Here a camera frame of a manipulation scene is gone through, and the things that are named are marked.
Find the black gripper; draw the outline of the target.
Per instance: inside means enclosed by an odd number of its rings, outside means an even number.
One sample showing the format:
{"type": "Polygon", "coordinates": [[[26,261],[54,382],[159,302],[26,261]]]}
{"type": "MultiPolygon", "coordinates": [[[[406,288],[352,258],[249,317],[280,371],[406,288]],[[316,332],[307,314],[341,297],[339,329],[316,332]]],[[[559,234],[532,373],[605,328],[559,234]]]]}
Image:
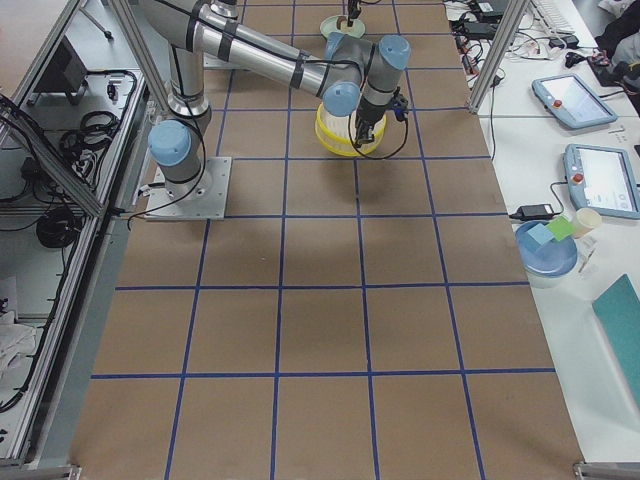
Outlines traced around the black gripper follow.
{"type": "MultiPolygon", "coordinates": [[[[347,24],[353,25],[361,14],[361,6],[359,0],[347,1],[347,24]]],[[[397,87],[391,97],[384,104],[377,101],[374,103],[365,95],[361,97],[360,103],[356,110],[356,137],[354,144],[356,147],[363,147],[373,143],[376,139],[374,126],[379,122],[387,111],[392,111],[398,122],[407,119],[408,100],[397,87]]]]}

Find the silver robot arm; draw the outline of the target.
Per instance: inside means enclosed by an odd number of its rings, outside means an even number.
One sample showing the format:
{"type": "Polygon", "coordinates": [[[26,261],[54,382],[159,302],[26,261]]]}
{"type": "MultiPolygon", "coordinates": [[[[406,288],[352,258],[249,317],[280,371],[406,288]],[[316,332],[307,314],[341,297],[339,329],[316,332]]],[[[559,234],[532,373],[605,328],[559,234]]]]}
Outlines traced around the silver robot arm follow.
{"type": "Polygon", "coordinates": [[[143,1],[140,6],[169,44],[169,110],[175,118],[198,122],[197,135],[211,118],[204,93],[206,54],[311,93],[335,117],[354,116],[356,147],[374,142],[374,127],[387,111],[407,120],[399,81],[411,47],[399,35],[371,42],[333,32],[324,57],[317,58],[241,24],[233,1],[143,1]]]}

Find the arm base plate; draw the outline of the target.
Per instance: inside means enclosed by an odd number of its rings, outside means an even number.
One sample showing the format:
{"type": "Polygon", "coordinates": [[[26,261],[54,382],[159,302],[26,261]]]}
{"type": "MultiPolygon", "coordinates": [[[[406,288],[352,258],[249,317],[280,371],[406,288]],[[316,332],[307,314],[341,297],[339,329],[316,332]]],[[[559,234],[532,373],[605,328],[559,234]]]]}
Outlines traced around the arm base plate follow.
{"type": "Polygon", "coordinates": [[[150,190],[144,218],[152,221],[223,220],[227,204],[231,157],[208,157],[202,177],[177,185],[167,183],[159,167],[150,190]]]}
{"type": "Polygon", "coordinates": [[[211,54],[203,54],[203,67],[205,70],[234,70],[237,66],[234,63],[221,60],[211,54]]]}

